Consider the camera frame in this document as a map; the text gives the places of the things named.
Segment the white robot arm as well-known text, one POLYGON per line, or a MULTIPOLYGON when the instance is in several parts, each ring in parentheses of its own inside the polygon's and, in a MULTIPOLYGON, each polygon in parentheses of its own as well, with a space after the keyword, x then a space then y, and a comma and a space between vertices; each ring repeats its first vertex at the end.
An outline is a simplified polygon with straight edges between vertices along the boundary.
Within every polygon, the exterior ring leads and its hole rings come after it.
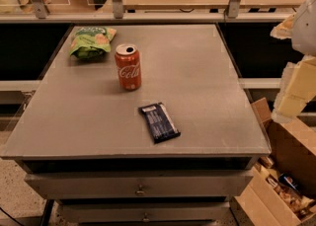
POLYGON ((287 123, 316 97, 316 0, 305 0, 295 14, 271 31, 273 38, 291 39, 292 48, 303 54, 296 64, 283 69, 272 119, 287 123))

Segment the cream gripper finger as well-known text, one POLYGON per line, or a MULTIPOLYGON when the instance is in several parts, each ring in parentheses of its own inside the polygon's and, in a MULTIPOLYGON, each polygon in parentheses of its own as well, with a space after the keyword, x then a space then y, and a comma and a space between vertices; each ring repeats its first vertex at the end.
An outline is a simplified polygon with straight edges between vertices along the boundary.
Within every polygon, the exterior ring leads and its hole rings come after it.
POLYGON ((292 29, 295 15, 292 14, 279 23, 277 26, 273 27, 270 36, 278 39, 292 38, 292 29))
POLYGON ((283 69, 280 90, 276 95, 272 112, 273 121, 292 121, 315 97, 316 57, 305 55, 296 64, 288 62, 283 69))

